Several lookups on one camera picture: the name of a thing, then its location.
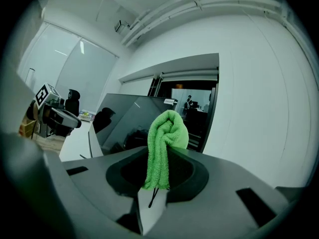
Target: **black chair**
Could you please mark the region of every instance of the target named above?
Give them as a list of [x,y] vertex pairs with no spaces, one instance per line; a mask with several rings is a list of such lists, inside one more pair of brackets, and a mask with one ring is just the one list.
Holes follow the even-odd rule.
[[69,90],[69,97],[65,100],[65,109],[72,114],[79,116],[79,108],[80,108],[80,93],[76,90]]

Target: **green towel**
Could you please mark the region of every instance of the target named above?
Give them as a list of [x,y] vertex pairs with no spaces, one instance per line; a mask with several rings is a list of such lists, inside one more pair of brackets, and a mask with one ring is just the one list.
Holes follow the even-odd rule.
[[144,189],[169,188],[167,145],[187,148],[188,131],[181,116],[168,110],[152,123],[149,136],[149,159]]

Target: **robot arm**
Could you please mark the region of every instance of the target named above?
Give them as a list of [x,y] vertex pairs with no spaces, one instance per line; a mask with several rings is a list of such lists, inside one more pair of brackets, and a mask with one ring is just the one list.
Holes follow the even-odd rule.
[[[34,105],[37,107],[37,118],[34,116]],[[28,111],[27,117],[38,120],[37,134],[46,138],[53,134],[68,136],[73,129],[82,124],[80,119],[65,109],[64,99],[56,89],[48,83],[35,95]]]

